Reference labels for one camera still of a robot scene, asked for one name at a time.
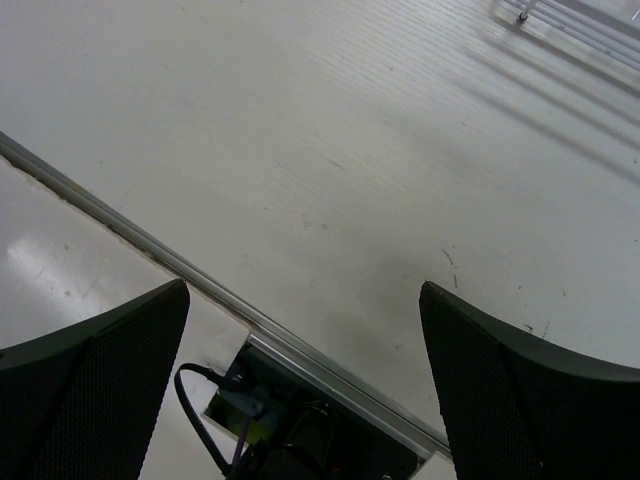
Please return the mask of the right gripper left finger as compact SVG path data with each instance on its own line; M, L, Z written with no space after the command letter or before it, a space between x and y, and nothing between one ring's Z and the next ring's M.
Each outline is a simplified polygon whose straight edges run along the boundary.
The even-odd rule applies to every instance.
M2 478L138 478L189 306L176 279L2 350Z

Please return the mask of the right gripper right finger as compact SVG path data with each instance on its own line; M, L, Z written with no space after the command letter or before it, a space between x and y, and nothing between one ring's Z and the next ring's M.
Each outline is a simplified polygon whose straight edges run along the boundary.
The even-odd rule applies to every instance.
M639 371L423 284L423 336L460 479L636 479Z

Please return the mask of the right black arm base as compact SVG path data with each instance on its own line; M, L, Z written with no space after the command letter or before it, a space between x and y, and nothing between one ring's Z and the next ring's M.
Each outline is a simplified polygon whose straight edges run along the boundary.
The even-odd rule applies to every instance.
M187 362L173 382L225 479L409 479L425 462L251 345L223 374Z

